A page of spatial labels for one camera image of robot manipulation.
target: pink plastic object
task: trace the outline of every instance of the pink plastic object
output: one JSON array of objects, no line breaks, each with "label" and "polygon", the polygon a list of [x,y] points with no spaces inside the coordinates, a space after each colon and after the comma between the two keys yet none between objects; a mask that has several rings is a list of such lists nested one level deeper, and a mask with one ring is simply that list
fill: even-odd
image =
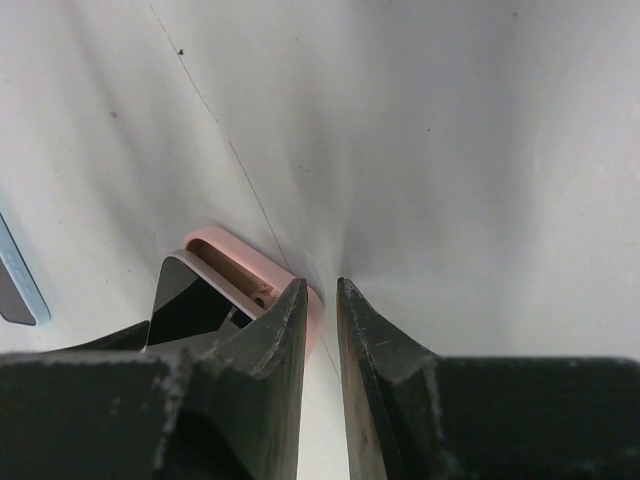
[{"label": "pink plastic object", "polygon": [[[196,254],[263,308],[269,308],[295,278],[274,262],[219,227],[196,230],[185,239],[185,248]],[[320,334],[324,308],[309,287],[305,361]]]}]

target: white wall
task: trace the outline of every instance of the white wall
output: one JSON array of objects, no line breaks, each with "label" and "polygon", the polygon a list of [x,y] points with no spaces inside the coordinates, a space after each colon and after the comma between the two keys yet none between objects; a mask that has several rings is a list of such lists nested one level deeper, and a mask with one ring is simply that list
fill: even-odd
[{"label": "white wall", "polygon": [[638,2],[154,7],[329,302],[349,275],[441,353],[638,356]]},{"label": "white wall", "polygon": [[635,0],[0,11],[0,208],[55,316],[0,348],[146,318],[216,221],[316,283],[334,362],[342,274],[439,353],[640,357]]}]

